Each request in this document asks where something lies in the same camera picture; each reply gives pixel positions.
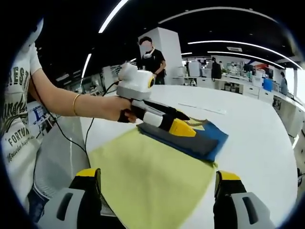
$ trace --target blue cloth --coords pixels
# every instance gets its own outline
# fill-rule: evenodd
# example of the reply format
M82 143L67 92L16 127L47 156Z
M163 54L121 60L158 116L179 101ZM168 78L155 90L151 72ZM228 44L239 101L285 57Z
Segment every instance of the blue cloth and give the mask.
M215 126L213 123L211 123L209 121L203 125L203 128L204 128L204 130L195 130L195 131L200 135L209 137L211 139L218 140L218 144L217 144L216 148L203 157L204 160L214 162L216 155L221 150L221 148L224 146L229 135L222 132L217 126Z
M147 132L143 132L143 131L141 131L141 133L143 133L146 136L151 137L159 142L162 142L168 146L171 146L196 159L214 162L216 155L218 154L218 152L221 150L221 148L225 144L225 142L228 138L228 135L225 134L224 132L222 132L218 127L216 127L213 123L211 123L209 121L207 121L203 124L203 128L204 128L204 130L196 130L196 129L194 129L194 130L196 131L197 134L199 134L205 138L217 140L217 142L218 142L217 146L211 152L209 152L205 155L195 153L189 149L181 148L177 145L174 145L173 143L167 142L164 139L159 138L156 135L152 135L151 133L147 133Z

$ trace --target gold bracelet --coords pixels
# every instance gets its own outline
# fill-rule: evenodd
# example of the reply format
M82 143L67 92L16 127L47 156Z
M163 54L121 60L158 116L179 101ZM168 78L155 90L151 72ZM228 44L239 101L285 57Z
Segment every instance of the gold bracelet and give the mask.
M75 101L76 101L76 99L77 99L80 95L81 95L81 94L78 94L78 95L75 96L75 98L74 98L74 100L73 100L73 104L72 104L72 109L73 109L73 113L74 113L75 116L78 116L78 115L76 114L76 112L75 112Z

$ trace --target hand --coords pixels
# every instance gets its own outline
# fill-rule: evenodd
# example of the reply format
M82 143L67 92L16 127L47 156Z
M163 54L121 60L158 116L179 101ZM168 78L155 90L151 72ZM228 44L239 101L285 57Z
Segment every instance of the hand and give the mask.
M121 115L121 111L130 110L125 112L125 116L128 121L135 123L136 116L131 112L131 102L128 99L124 99L118 96L103 97L103 118L111 121L118 121Z

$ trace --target black t-shirt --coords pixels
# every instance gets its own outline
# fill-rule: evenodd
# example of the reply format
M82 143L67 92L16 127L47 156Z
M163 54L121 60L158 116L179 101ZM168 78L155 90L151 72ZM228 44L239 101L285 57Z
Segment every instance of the black t-shirt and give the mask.
M155 49L150 58L142 57L142 66L145 66L145 70L155 73L161 66L162 61L165 61L164 56L161 51ZM158 77L165 76L165 70L163 69L158 75Z

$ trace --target blue bin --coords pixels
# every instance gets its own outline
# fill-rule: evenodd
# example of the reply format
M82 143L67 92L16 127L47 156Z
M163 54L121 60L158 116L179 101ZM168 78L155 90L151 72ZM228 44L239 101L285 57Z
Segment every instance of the blue bin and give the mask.
M271 91L272 91L272 83L273 83L273 80L264 79L263 88L264 88L266 91L271 92Z

